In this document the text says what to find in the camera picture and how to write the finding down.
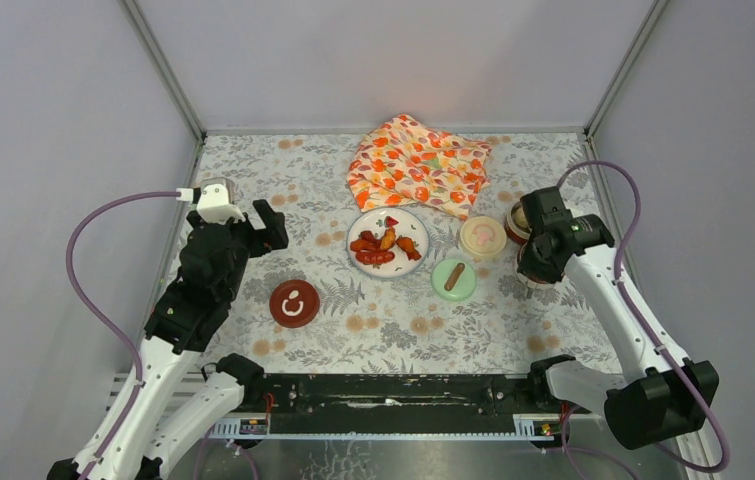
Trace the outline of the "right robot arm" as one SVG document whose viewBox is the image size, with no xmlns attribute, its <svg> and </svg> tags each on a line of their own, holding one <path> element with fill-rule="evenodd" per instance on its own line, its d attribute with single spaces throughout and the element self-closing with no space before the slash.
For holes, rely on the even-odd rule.
<svg viewBox="0 0 755 480">
<path fill-rule="evenodd" d="M 665 332 L 615 265 L 615 239 L 594 214 L 575 216 L 560 191 L 543 188 L 521 199 L 530 228 L 517 270 L 530 280 L 568 280 L 607 334 L 621 371 L 605 374 L 571 355 L 535 361 L 528 402 L 550 412 L 563 401 L 601 416 L 615 439 L 634 450 L 699 431 L 707 420 L 719 376 L 708 361 L 694 362 Z"/>
</svg>

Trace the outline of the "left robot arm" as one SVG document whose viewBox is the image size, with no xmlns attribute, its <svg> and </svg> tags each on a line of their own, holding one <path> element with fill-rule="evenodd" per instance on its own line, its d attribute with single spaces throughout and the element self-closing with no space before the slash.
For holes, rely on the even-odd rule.
<svg viewBox="0 0 755 480">
<path fill-rule="evenodd" d="M 249 411 L 263 397 L 264 370 L 229 354 L 201 390 L 167 422 L 160 421 L 176 388 L 205 351 L 237 297 L 251 258 L 288 246 L 285 216 L 266 200 L 253 203 L 263 225 L 244 215 L 211 223 L 192 211 L 177 278 L 153 307 L 133 367 L 91 440 L 75 457 L 55 462 L 50 479 L 165 479 L 200 437 L 226 413 Z"/>
</svg>

